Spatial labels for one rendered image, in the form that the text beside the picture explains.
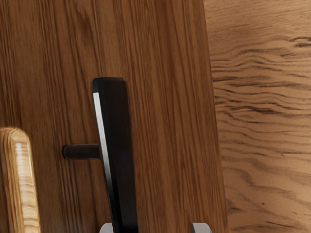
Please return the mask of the brown wooden drawer cabinet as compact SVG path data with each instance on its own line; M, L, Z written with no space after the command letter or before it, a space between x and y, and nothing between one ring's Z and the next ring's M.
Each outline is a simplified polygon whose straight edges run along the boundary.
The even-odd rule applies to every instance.
M110 222L91 82L128 87L139 233L229 233L202 0L0 0L0 127L30 138L42 233Z

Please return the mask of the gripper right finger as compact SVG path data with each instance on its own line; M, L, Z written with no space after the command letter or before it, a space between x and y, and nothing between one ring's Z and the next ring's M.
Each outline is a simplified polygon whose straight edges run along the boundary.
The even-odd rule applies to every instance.
M191 224L191 233L212 233L212 230L206 223L195 222Z

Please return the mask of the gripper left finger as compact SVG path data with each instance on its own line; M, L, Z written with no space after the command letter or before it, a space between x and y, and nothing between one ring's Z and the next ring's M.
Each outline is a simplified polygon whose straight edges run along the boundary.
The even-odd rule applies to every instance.
M112 223L111 223L111 222L105 223L105 224L101 227L99 233L114 233L114 229L113 229Z

